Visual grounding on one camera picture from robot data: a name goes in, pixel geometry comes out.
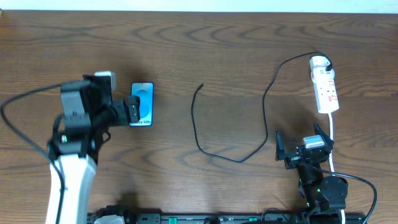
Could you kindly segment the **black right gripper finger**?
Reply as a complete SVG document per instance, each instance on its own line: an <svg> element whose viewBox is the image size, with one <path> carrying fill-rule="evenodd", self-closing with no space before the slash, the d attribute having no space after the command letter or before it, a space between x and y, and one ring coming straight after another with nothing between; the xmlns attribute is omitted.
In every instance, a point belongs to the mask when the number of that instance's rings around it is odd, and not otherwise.
<svg viewBox="0 0 398 224"><path fill-rule="evenodd" d="M318 123L313 124L314 132L316 135L319 135L326 146L332 146L333 140L322 130Z"/></svg>
<svg viewBox="0 0 398 224"><path fill-rule="evenodd" d="M278 129L275 131L275 140L276 140L276 150L275 150L275 160L283 161L285 159L285 148L282 140L282 136Z"/></svg>

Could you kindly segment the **blue Galaxy smartphone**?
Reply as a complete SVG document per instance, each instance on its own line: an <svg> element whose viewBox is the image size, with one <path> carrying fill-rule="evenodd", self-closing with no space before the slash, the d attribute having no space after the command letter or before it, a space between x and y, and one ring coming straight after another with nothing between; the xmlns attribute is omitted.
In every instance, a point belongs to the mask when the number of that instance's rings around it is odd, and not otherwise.
<svg viewBox="0 0 398 224"><path fill-rule="evenodd" d="M131 127L149 127L153 123L154 109L154 84L152 82L133 83L131 86L131 95L140 98L140 120L130 123Z"/></svg>

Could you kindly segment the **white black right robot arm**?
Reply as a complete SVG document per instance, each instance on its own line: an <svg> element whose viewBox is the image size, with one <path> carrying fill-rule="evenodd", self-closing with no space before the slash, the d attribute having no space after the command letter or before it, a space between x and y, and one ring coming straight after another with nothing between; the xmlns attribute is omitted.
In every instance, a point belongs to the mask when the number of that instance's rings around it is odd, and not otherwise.
<svg viewBox="0 0 398 224"><path fill-rule="evenodd" d="M294 152L286 152L282 136L276 130L275 159L284 161L286 169L297 169L299 192L307 201L307 209L300 214L300 219L311 223L329 216L338 222L340 211L346 208L348 183L335 175L324 176L320 164L328 160L334 142L317 123L314 132L313 136L303 138L303 144Z"/></svg>

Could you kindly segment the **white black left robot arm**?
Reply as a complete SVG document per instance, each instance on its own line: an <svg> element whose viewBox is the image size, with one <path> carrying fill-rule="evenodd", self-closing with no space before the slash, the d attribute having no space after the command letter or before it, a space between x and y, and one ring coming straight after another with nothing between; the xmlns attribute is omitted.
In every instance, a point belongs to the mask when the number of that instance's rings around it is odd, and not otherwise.
<svg viewBox="0 0 398 224"><path fill-rule="evenodd" d="M139 121L139 97L114 101L115 88L111 71L61 85L63 113L55 119L47 143L51 161L47 223L86 223L98 154L111 138L109 128Z"/></svg>

